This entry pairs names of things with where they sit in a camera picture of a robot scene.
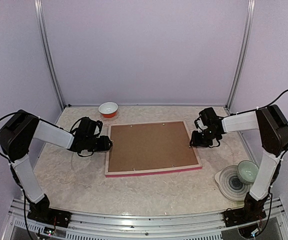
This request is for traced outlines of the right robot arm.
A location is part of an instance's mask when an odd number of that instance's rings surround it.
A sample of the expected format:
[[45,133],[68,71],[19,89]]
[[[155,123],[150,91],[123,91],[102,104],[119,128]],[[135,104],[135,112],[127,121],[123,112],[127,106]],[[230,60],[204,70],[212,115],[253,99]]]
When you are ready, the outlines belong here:
[[220,141],[224,134],[259,131],[263,150],[259,172],[239,212],[244,222],[252,221],[263,211],[271,186],[279,174],[283,155],[288,150],[286,117],[276,104],[226,117],[218,116],[212,107],[208,107],[199,112],[194,124],[197,126],[199,122],[204,128],[192,132],[190,147],[212,148],[213,141]]

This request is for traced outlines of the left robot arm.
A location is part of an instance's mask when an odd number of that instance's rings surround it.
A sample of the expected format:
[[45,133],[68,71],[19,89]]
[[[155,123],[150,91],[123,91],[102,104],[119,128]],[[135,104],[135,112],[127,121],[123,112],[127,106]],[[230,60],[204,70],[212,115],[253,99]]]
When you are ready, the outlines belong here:
[[40,187],[30,162],[29,148],[32,140],[55,145],[77,153],[78,156],[83,151],[88,151],[91,155],[109,151],[113,143],[107,135],[101,135],[103,123],[89,117],[80,118],[70,131],[22,109],[7,117],[9,120],[0,129],[2,152],[24,191],[30,211],[41,221],[50,222],[54,218],[54,211],[50,208],[50,201]]

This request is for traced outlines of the orange white bowl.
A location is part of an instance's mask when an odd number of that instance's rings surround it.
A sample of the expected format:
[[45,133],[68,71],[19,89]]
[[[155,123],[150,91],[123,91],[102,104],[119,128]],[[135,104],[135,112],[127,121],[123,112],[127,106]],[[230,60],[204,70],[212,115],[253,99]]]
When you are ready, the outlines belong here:
[[98,111],[104,118],[113,118],[116,116],[119,106],[115,102],[105,102],[98,107]]

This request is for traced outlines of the green ceramic bowl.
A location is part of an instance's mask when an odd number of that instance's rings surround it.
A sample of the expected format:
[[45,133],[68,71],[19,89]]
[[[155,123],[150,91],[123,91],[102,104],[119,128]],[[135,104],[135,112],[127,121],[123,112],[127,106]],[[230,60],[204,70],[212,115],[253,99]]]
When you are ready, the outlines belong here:
[[237,165],[237,177],[243,184],[253,184],[258,172],[258,166],[252,161],[243,160]]

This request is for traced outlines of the white swirl plate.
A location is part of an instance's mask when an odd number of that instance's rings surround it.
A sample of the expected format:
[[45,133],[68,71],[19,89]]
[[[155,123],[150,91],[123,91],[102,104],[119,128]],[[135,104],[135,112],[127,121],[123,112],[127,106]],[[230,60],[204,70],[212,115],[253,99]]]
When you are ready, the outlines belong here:
[[237,165],[230,165],[215,174],[220,192],[230,201],[243,202],[252,184],[242,183],[237,175]]

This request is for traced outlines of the aluminium front rail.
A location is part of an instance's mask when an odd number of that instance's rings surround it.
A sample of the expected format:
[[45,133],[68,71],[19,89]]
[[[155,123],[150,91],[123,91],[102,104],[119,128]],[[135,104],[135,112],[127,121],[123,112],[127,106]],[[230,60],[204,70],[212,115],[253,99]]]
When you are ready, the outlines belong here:
[[206,213],[126,216],[72,211],[67,227],[24,219],[24,202],[14,199],[1,240],[240,240],[246,224],[227,227],[222,210]]

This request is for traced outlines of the right aluminium corner post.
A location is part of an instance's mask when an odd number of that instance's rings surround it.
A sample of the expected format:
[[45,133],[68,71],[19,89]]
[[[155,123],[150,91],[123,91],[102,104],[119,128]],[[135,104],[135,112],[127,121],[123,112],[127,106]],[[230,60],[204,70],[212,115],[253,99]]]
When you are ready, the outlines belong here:
[[256,1],[255,0],[249,0],[247,3],[248,3],[248,5],[247,5],[246,18],[245,18],[245,23],[244,23],[241,47],[239,50],[237,65],[236,65],[236,69],[235,69],[234,76],[233,76],[233,82],[232,82],[232,85],[231,85],[231,88],[229,91],[229,95],[228,95],[228,99],[227,99],[227,102],[225,105],[225,107],[228,111],[230,111],[232,106],[233,106],[233,102],[234,102],[234,99],[235,99],[235,96],[236,96],[236,93],[238,90],[238,86],[239,86],[239,82],[241,79],[243,66],[244,66],[244,62],[245,62],[245,58],[247,56],[251,31],[252,31]]

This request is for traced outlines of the aluminium corner post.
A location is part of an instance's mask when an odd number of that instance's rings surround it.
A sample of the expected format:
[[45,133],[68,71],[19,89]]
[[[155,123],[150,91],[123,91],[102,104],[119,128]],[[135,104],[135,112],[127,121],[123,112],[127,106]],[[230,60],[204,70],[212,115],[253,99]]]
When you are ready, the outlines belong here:
[[37,25],[38,30],[41,38],[41,44],[45,56],[45,61],[47,65],[47,69],[50,75],[51,84],[54,88],[55,97],[57,99],[57,102],[59,104],[60,109],[63,111],[66,107],[66,103],[63,97],[63,93],[57,78],[54,61],[52,58],[52,53],[48,41],[48,35],[47,35],[47,28],[44,18],[44,11],[43,11],[43,3],[41,0],[34,0],[34,8],[35,8],[35,14],[37,19]]
[[248,3],[248,5],[247,5],[246,18],[245,18],[245,23],[244,23],[241,47],[239,50],[237,65],[236,65],[236,69],[235,69],[234,76],[233,76],[233,82],[232,82],[232,85],[231,85],[231,88],[229,91],[229,95],[228,95],[228,99],[227,99],[227,102],[225,105],[225,107],[228,111],[230,111],[232,106],[233,106],[233,102],[234,102],[234,99],[235,99],[235,96],[236,96],[236,93],[238,90],[238,86],[239,86],[239,82],[241,79],[243,66],[244,66],[244,62],[245,62],[245,58],[247,56],[251,31],[252,31],[256,1],[255,0],[249,0],[247,3]]

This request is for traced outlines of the left aluminium corner post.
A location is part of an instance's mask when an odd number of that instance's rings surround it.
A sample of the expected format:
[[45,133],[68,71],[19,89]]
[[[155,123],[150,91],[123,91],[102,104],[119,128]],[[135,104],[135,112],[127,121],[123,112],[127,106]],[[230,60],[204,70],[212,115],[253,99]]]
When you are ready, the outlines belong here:
[[54,88],[55,97],[57,99],[57,102],[59,104],[60,109],[63,111],[66,107],[66,103],[63,97],[63,93],[57,78],[54,61],[52,58],[52,53],[48,41],[48,35],[47,35],[47,28],[44,18],[44,11],[43,11],[43,3],[41,0],[34,0],[34,8],[35,8],[35,14],[37,19],[37,25],[38,30],[41,38],[41,44],[45,56],[45,61],[47,65],[47,69],[50,75],[51,84]]

